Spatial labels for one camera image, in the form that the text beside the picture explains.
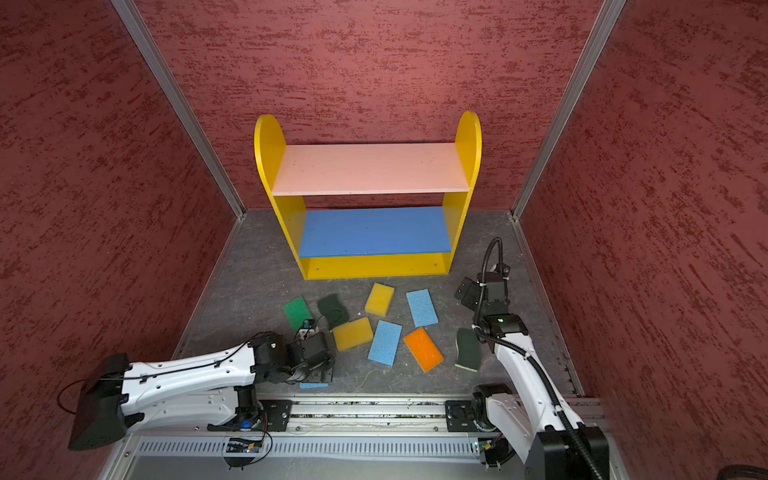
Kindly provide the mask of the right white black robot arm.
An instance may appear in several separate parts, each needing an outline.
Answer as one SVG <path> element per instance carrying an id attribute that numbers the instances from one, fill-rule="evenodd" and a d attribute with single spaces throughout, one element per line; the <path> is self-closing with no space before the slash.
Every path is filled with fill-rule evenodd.
<path id="1" fill-rule="evenodd" d="M 608 479 L 605 434 L 582 420 L 541 365 L 528 328 L 509 311 L 507 280 L 496 272 L 466 277 L 455 297 L 473 311 L 472 333 L 489 346 L 513 384 L 475 389 L 477 425 L 501 434 L 523 463 L 526 479 Z"/>

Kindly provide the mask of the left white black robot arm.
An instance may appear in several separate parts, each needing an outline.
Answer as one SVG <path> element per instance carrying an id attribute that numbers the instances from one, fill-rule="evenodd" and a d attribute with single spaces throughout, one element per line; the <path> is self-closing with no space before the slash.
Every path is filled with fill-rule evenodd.
<path id="1" fill-rule="evenodd" d="M 295 339 L 260 332 L 233 348 L 168 362 L 111 355 L 82 383 L 68 447 L 94 450 L 168 426 L 278 430 L 287 408 L 259 399 L 257 385 L 328 383 L 334 364 L 326 335 L 315 331 Z"/>

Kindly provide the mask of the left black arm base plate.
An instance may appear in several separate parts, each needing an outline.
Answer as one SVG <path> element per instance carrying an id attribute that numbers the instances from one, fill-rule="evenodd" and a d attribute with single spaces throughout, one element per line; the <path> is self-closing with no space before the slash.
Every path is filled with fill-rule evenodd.
<path id="1" fill-rule="evenodd" d="M 257 401 L 238 406 L 235 415 L 219 425 L 208 424 L 209 432 L 284 432 L 293 403 L 290 400 Z"/>

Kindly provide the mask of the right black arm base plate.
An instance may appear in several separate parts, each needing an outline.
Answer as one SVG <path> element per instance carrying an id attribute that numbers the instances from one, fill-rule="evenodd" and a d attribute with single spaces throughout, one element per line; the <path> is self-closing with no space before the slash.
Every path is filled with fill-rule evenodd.
<path id="1" fill-rule="evenodd" d="M 482 430 L 477 422 L 477 411 L 473 400 L 446 400 L 444 407 L 448 432 L 470 433 Z"/>

